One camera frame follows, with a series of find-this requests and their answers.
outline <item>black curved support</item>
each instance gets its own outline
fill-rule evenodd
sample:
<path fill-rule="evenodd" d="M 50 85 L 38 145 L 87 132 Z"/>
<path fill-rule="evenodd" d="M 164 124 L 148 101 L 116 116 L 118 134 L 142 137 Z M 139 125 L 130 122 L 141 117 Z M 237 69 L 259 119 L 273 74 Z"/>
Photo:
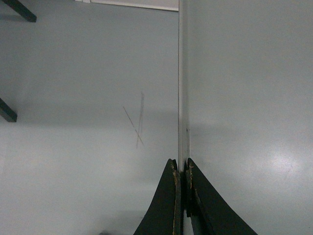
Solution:
<path fill-rule="evenodd" d="M 149 209 L 134 235 L 181 234 L 180 175 L 175 160 L 169 159 Z"/>
<path fill-rule="evenodd" d="M 195 235 L 257 235 L 224 201 L 190 158 L 187 168 L 186 209 Z"/>

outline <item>gray floor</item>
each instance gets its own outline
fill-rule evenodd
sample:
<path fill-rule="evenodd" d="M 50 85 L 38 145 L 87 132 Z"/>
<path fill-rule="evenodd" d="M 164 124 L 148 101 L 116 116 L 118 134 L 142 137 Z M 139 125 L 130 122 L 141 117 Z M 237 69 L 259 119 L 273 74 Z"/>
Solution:
<path fill-rule="evenodd" d="M 192 159 L 259 235 L 313 234 L 313 1 L 186 17 Z"/>
<path fill-rule="evenodd" d="M 133 234 L 178 155 L 178 13 L 22 2 L 36 23 L 0 1 L 0 234 Z"/>

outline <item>wall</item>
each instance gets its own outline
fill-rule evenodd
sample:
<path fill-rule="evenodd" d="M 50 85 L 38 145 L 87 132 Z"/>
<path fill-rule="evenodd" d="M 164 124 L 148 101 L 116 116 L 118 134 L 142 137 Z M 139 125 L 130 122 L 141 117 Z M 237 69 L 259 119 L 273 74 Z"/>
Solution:
<path fill-rule="evenodd" d="M 178 155 L 178 13 L 22 3 L 36 23 L 0 2 L 0 234 L 132 234 Z"/>
<path fill-rule="evenodd" d="M 259 235 L 313 234 L 313 1 L 188 4 L 191 158 Z"/>
<path fill-rule="evenodd" d="M 151 9 L 163 9 L 178 11 L 179 0 L 77 0 L 91 3 L 104 3 L 112 5 L 143 7 Z"/>

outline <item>scratch mark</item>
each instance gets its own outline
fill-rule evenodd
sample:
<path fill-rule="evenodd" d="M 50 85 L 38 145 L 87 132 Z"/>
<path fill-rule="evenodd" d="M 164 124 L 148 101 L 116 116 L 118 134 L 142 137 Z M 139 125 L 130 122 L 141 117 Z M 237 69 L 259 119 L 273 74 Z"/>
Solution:
<path fill-rule="evenodd" d="M 125 109 L 124 106 L 123 106 L 123 109 L 125 110 L 126 115 L 127 115 L 128 119 L 129 119 L 129 121 L 131 121 L 131 124 L 133 125 L 133 128 L 135 129 L 135 131 L 136 131 L 136 133 L 137 133 L 137 136 L 138 136 L 138 138 L 140 139 L 140 142 L 141 142 L 142 145 L 143 145 L 142 139 L 141 139 L 141 137 L 139 136 L 139 133 L 137 132 L 137 130 L 136 130 L 136 128 L 135 128 L 135 125 L 133 124 L 133 122 L 132 122 L 131 118 L 129 117 L 129 115 L 128 115 L 128 113 L 127 113 L 127 111 L 126 111 L 126 109 Z"/>
<path fill-rule="evenodd" d="M 139 126 L 138 126 L 138 133 L 142 136 L 142 123 L 143 123 L 143 103 L 144 103 L 145 95 L 143 92 L 141 92 L 141 106 L 140 106 L 140 115 L 139 115 Z M 140 136 L 137 137 L 137 144 L 136 148 L 138 148 Z"/>

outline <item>black leg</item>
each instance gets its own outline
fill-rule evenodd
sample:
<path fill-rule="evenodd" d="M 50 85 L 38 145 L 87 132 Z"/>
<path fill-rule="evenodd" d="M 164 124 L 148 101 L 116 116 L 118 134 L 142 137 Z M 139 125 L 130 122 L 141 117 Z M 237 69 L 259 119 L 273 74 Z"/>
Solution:
<path fill-rule="evenodd" d="M 195 235 L 257 235 L 210 184 L 189 158 L 187 178 L 187 216 Z"/>
<path fill-rule="evenodd" d="M 18 115 L 0 99 L 0 115 L 8 122 L 16 122 Z"/>
<path fill-rule="evenodd" d="M 181 235 L 180 175 L 169 159 L 150 207 L 134 235 Z"/>
<path fill-rule="evenodd" d="M 18 0 L 2 0 L 9 7 L 19 13 L 22 17 L 24 17 L 29 22 L 36 22 L 37 17 L 31 13 L 23 4 L 21 4 Z"/>

